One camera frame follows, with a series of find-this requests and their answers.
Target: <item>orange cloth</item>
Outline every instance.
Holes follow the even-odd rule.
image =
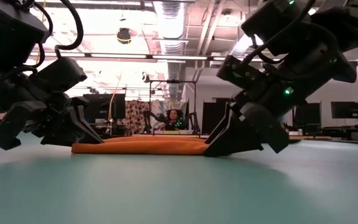
[[[72,153],[88,154],[155,154],[155,155],[202,155],[207,144],[204,139],[134,136],[104,140],[102,144],[74,144]]]

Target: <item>long dark hair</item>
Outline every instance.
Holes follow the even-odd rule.
[[[176,111],[177,112],[177,115],[178,115],[178,119],[182,118],[183,117],[183,111],[182,110],[177,110],[177,109],[172,109],[172,110],[167,110],[167,119],[170,121],[171,120],[171,111]]]

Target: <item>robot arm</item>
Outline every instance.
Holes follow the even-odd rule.
[[[61,57],[59,50],[75,49],[82,41],[83,28],[78,13],[68,0],[62,0],[73,14],[77,40],[68,46],[55,47],[58,59],[41,71],[45,59],[42,44],[52,34],[29,12],[31,6],[46,13],[34,0],[20,3],[0,0],[0,147],[8,150],[21,144],[17,135],[24,131],[43,138],[41,144],[71,146],[76,142],[101,143],[103,140],[83,117],[87,100],[69,98],[65,91],[86,79],[82,68],[73,60]],[[24,65],[35,45],[40,48],[40,62]],[[27,76],[24,71],[31,71]]]
[[[226,105],[225,117],[206,141],[206,156],[263,150],[263,142],[279,153],[289,143],[279,117],[306,103],[330,79],[356,81],[343,52],[358,47],[358,0],[327,0],[310,16],[314,2],[263,0],[243,23],[245,34],[264,44],[254,41],[255,50],[243,61],[229,55],[219,69],[219,78],[243,90]],[[264,49],[286,56],[274,61],[262,54]],[[264,72],[249,65],[257,55],[265,62]]]
[[[152,126],[150,123],[150,117],[153,117],[156,121],[164,123],[164,124],[168,124],[169,120],[164,117],[163,114],[159,114],[158,116],[155,115],[153,112],[149,111],[149,110],[144,110],[143,111],[143,117],[144,117],[144,121],[145,121],[145,127],[144,127],[144,133],[150,134],[152,132]]]

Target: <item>woman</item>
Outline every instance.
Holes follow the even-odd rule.
[[[183,112],[181,110],[168,110],[168,122],[162,124],[162,130],[177,131],[186,129],[185,120],[183,119]]]

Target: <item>green table surface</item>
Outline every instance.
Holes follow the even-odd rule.
[[[0,149],[0,223],[358,224],[358,145],[304,141],[231,157]]]

